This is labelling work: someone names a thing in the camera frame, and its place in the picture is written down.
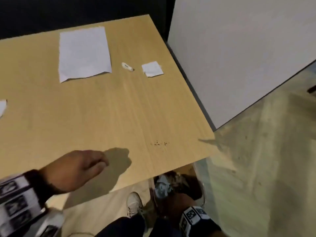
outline dark pants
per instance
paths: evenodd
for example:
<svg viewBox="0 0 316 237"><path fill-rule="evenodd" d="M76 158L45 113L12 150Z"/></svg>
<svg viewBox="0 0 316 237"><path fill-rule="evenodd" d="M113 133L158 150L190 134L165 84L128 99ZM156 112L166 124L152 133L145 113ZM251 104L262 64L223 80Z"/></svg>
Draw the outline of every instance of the dark pants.
<svg viewBox="0 0 316 237"><path fill-rule="evenodd" d="M144 218L137 214L132 218L121 217L103 230L95 237L142 237L145 231ZM180 232L173 229L170 222L158 218L149 237L172 237L181 236Z"/></svg>

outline white wall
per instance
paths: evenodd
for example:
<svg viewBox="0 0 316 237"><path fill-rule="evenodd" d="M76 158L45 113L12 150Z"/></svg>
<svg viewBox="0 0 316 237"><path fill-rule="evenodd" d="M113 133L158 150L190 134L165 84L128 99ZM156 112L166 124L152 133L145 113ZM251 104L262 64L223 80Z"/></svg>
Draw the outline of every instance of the white wall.
<svg viewBox="0 0 316 237"><path fill-rule="evenodd" d="M176 0L168 43L218 128L316 59L316 0Z"/></svg>

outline white sneaker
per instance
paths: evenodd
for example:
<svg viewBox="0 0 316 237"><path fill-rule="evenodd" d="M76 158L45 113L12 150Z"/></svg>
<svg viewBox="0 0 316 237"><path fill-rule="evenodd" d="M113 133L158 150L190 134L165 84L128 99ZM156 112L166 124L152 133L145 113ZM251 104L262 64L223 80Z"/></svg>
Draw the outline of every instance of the white sneaker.
<svg viewBox="0 0 316 237"><path fill-rule="evenodd" d="M127 216L129 218L133 217L134 215L140 213L141 215L143 214L143 203L142 200L140 199L139 194L136 192L132 192L128 195L127 197Z"/></svg>

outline table surface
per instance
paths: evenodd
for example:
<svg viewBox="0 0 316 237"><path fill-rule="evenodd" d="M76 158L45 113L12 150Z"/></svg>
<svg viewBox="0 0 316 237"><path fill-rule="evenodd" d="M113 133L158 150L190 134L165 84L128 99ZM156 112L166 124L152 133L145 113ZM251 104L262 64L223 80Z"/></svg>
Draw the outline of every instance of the table surface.
<svg viewBox="0 0 316 237"><path fill-rule="evenodd" d="M105 27L112 73L59 83L60 32L95 26ZM0 177L76 149L106 151L111 166L78 204L218 153L199 141L214 133L148 15L4 39L0 50ZM164 75L145 76L152 61Z"/></svg>

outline white paper sheet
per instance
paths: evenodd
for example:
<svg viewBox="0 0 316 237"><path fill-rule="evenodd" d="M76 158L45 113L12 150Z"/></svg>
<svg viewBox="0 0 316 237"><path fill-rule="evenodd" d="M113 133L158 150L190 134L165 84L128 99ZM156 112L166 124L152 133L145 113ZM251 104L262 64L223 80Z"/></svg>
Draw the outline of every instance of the white paper sheet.
<svg viewBox="0 0 316 237"><path fill-rule="evenodd" d="M161 70L160 65L157 62L150 62L142 65L143 72L147 77L153 77L156 75L162 75L163 71Z"/></svg>
<svg viewBox="0 0 316 237"><path fill-rule="evenodd" d="M104 27L60 33L59 81L112 72Z"/></svg>
<svg viewBox="0 0 316 237"><path fill-rule="evenodd" d="M2 117L6 107L7 107L7 101L6 100L0 100L0 118Z"/></svg>

